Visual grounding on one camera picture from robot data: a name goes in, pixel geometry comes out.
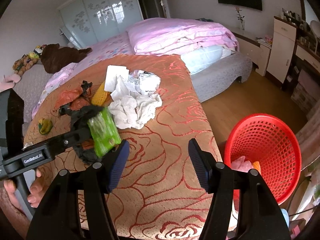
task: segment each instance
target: pink plush toy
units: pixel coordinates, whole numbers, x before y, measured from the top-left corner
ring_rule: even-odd
[[[3,81],[0,82],[0,92],[5,91],[9,88],[13,88],[16,83],[20,81],[21,77],[17,74],[11,76],[3,76]]]

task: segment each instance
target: green plastic wrapper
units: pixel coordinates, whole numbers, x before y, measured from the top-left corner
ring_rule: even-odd
[[[88,126],[94,141],[94,150],[98,157],[103,157],[114,146],[121,143],[117,127],[107,108],[89,119]]]

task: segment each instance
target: cable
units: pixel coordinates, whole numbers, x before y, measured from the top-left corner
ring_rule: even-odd
[[[294,192],[292,193],[292,197],[291,197],[291,199],[290,199],[290,202],[289,202],[289,205],[288,205],[288,208],[287,208],[287,212],[289,212],[289,209],[290,209],[291,204],[292,204],[292,200],[293,200],[295,194],[297,193],[297,190],[299,189],[299,187],[301,186],[301,184],[302,184],[306,179],[309,180],[309,181],[311,181],[311,176],[305,177],[305,178],[298,184],[298,186],[294,189]]]
[[[316,207],[319,207],[319,206],[320,206],[320,205],[317,205],[317,206],[315,206],[315,207],[313,207],[313,208],[309,208],[309,209],[307,209],[307,210],[305,210],[305,211],[301,211],[301,212],[299,212],[299,213],[295,213],[295,214],[289,215],[289,217],[293,217],[293,216],[295,216],[295,215],[300,215],[300,214],[302,214],[302,213],[304,213],[304,212],[310,211],[310,210],[312,210],[312,209],[314,209],[314,208],[316,208]]]

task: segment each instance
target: white cloth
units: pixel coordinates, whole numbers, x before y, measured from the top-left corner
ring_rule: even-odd
[[[156,116],[156,107],[162,106],[160,95],[140,95],[137,98],[125,95],[112,102],[108,109],[114,116],[116,127],[119,129],[141,129],[150,119]]]

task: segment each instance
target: silver bolt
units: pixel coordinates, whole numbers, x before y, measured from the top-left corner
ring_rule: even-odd
[[[223,169],[225,167],[225,165],[222,162],[218,162],[218,163],[216,163],[216,167],[218,169]]]
[[[68,171],[66,170],[66,169],[64,169],[64,170],[61,170],[60,172],[59,172],[59,175],[60,176],[64,176],[64,175],[66,175],[68,173]]]
[[[259,174],[259,172],[256,169],[251,169],[250,170],[251,175],[253,176],[257,176]]]
[[[102,163],[94,163],[94,164],[92,165],[92,167],[93,167],[94,169],[99,169],[99,168],[101,168],[101,166],[102,166]]]

